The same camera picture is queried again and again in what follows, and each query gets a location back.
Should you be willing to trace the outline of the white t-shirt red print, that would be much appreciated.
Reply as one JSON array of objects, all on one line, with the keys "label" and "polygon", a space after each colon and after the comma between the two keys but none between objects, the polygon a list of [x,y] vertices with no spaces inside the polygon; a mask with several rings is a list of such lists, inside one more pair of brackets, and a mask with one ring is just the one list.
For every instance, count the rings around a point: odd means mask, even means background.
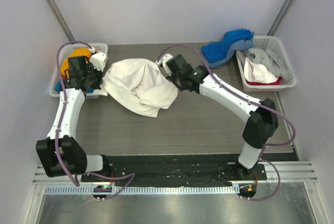
[{"label": "white t-shirt red print", "polygon": [[157,64],[143,58],[113,63],[102,79],[102,87],[123,107],[147,117],[168,109],[178,89],[160,72]]}]

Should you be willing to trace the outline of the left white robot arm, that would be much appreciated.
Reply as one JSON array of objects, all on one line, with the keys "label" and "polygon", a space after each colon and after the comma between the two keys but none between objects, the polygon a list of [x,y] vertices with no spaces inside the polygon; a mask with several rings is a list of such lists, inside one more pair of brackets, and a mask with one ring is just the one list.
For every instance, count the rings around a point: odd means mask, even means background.
[{"label": "left white robot arm", "polygon": [[76,128],[81,107],[89,89],[100,90],[107,54],[96,52],[68,58],[59,93],[59,106],[46,139],[39,140],[35,149],[46,175],[75,175],[99,172],[105,167],[103,155],[87,155],[76,141]]}]

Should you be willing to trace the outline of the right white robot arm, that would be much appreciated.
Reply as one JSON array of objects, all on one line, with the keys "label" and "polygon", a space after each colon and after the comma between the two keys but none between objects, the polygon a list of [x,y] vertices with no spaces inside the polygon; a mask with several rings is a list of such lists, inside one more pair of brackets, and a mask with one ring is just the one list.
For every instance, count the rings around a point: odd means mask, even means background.
[{"label": "right white robot arm", "polygon": [[167,80],[180,91],[194,91],[213,99],[245,122],[242,152],[236,164],[222,175],[230,180],[249,180],[255,173],[265,144],[279,126],[278,117],[264,108],[275,109],[275,103],[270,99],[257,99],[255,104],[251,104],[252,97],[226,84],[217,75],[210,74],[203,65],[192,68],[182,55],[166,54],[158,65],[165,70]]}]

